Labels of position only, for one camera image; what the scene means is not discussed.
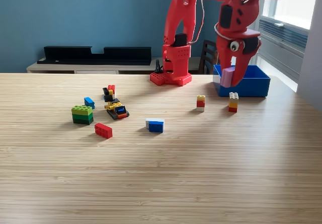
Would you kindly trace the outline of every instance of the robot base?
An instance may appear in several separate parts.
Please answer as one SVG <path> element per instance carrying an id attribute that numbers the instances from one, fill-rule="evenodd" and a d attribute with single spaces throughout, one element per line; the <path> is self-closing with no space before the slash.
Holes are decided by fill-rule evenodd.
<path id="1" fill-rule="evenodd" d="M 164 73 L 152 73 L 150 74 L 150 81 L 152 81 L 154 84 L 158 86 L 162 86 L 164 84 L 167 85 L 178 85 L 178 86 L 184 86 L 185 84 L 189 83 L 192 80 L 191 74 L 187 74 L 185 77 L 182 77 L 179 80 L 171 80 L 169 78 L 166 78 L 166 74 Z"/>

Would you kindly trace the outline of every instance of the purple block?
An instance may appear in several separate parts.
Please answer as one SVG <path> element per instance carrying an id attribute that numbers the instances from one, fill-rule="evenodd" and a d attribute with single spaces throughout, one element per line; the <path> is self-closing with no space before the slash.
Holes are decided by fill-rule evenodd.
<path id="1" fill-rule="evenodd" d="M 220 85 L 229 88 L 231 87 L 232 74 L 235 71 L 235 67 L 230 67 L 222 70 L 222 76 Z"/>

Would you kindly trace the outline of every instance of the chair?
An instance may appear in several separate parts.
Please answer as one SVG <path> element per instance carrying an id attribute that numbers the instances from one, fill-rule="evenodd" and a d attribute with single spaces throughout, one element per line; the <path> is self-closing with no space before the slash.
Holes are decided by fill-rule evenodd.
<path id="1" fill-rule="evenodd" d="M 218 51 L 216 43 L 211 42 L 209 40 L 205 40 L 203 41 L 203 47 L 200 57 L 198 70 L 199 74 L 205 74 L 205 66 L 206 74 L 213 74 L 213 66 L 215 64 L 220 64 L 218 60 Z"/>

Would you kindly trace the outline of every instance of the robotic arm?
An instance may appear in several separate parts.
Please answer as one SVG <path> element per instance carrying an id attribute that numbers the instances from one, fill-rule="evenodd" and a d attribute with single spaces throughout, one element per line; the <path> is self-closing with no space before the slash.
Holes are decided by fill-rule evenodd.
<path id="1" fill-rule="evenodd" d="M 196 1 L 171 1 L 164 35 L 164 72 L 158 75 L 153 73 L 150 76 L 151 81 L 157 85 L 183 86 L 191 81 L 188 60 L 196 25 Z M 236 86 L 243 79 L 250 59 L 261 46 L 260 33 L 247 28 L 259 14 L 259 0 L 218 1 L 223 1 L 219 22 L 215 26 L 219 60 L 223 70 L 231 67 L 231 58 L 236 57 L 231 81 L 231 85 Z M 176 35 L 181 20 L 184 23 L 184 31 L 183 34 Z"/>

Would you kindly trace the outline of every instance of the blue bin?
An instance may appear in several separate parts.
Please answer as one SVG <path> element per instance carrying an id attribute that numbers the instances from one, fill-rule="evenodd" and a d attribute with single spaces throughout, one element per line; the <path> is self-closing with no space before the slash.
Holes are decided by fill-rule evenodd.
<path id="1" fill-rule="evenodd" d="M 214 65 L 213 74 L 213 83 L 221 97 L 228 97 L 230 92 L 237 92 L 240 97 L 266 97 L 268 95 L 271 79 L 257 65 L 247 67 L 244 78 L 236 87 L 225 88 L 220 85 L 220 65 Z"/>

